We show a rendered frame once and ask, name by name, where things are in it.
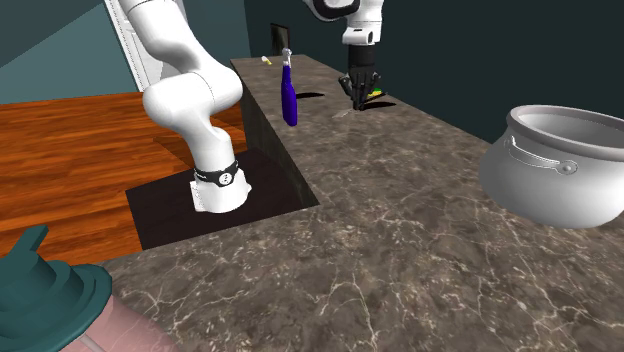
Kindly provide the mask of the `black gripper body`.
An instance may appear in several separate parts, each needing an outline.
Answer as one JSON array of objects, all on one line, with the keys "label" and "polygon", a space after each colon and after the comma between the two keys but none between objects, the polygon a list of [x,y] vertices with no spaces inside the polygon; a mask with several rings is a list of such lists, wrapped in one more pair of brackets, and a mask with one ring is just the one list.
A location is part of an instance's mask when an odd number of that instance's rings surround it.
[{"label": "black gripper body", "polygon": [[348,46],[348,74],[353,86],[374,86],[378,74],[375,71],[375,46]]}]

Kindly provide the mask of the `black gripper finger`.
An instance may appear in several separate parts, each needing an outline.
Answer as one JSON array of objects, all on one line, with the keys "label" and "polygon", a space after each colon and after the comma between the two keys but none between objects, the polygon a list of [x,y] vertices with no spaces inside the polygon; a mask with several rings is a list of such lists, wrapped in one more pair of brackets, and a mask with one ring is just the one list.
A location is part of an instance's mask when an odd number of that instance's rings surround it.
[{"label": "black gripper finger", "polygon": [[354,96],[353,93],[353,87],[352,87],[352,83],[351,83],[351,79],[348,75],[344,75],[342,77],[338,78],[338,82],[340,84],[340,86],[342,87],[344,93],[350,98],[350,100],[352,101],[352,108],[356,109],[358,106],[358,100],[357,98]]},{"label": "black gripper finger", "polygon": [[367,75],[363,78],[362,83],[360,84],[360,98],[359,98],[359,109],[363,110],[365,105],[368,102],[371,102],[372,100],[376,99],[372,98],[372,99],[368,99],[367,95],[370,94],[375,88],[377,87],[377,83],[380,79],[380,75],[377,72],[373,72],[370,75]]}]

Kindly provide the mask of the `blue spray bottle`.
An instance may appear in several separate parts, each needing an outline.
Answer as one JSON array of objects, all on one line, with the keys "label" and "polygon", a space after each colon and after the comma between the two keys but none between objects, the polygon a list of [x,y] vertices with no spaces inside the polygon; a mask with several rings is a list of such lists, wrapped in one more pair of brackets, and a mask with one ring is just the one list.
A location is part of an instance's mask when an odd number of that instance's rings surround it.
[{"label": "blue spray bottle", "polygon": [[291,55],[289,48],[282,49],[281,107],[282,117],[288,126],[298,121],[297,97],[291,80]]}]

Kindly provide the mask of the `dark upright panel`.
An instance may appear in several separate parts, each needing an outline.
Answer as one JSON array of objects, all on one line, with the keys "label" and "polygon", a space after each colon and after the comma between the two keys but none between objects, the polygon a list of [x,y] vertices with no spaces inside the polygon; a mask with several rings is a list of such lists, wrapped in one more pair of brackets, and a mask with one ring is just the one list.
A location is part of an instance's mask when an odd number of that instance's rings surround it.
[{"label": "dark upright panel", "polygon": [[272,56],[281,56],[283,49],[290,47],[289,28],[276,23],[271,23],[270,36]]}]

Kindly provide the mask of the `silver metal pot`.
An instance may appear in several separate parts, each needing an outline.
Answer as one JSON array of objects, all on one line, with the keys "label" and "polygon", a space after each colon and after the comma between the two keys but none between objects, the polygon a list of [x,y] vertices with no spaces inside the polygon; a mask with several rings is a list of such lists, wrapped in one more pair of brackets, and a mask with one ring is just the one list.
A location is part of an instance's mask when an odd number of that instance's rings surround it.
[{"label": "silver metal pot", "polygon": [[624,119],[523,105],[479,164],[484,192],[508,211],[557,228],[593,228],[624,212]]}]

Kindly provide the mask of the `white door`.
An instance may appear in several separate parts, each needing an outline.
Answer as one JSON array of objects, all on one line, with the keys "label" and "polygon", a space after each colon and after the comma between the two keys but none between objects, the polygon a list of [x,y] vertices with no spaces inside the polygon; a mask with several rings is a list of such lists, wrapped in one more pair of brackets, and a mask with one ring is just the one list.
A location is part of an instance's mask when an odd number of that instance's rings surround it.
[{"label": "white door", "polygon": [[119,0],[104,0],[119,43],[134,77],[137,89],[144,91],[161,79],[163,63],[153,58],[142,45]]}]

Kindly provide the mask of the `dark robot stand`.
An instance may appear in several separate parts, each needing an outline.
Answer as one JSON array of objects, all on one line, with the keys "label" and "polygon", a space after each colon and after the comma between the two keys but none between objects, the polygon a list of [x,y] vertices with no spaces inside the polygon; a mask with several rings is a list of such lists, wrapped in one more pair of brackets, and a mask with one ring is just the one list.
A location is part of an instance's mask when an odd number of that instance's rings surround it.
[{"label": "dark robot stand", "polygon": [[313,207],[318,200],[297,170],[288,170],[257,148],[236,155],[248,183],[247,201],[213,214],[194,208],[191,169],[126,191],[144,250]]}]

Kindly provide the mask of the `pink bottle with teal pump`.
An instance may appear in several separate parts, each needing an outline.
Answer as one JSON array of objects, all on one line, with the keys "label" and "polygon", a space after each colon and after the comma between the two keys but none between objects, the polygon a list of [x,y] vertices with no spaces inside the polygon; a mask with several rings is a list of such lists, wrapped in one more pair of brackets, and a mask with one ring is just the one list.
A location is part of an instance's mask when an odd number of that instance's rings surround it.
[{"label": "pink bottle with teal pump", "polygon": [[43,259],[47,233],[45,225],[25,230],[0,258],[0,352],[181,352],[112,294],[103,267]]}]

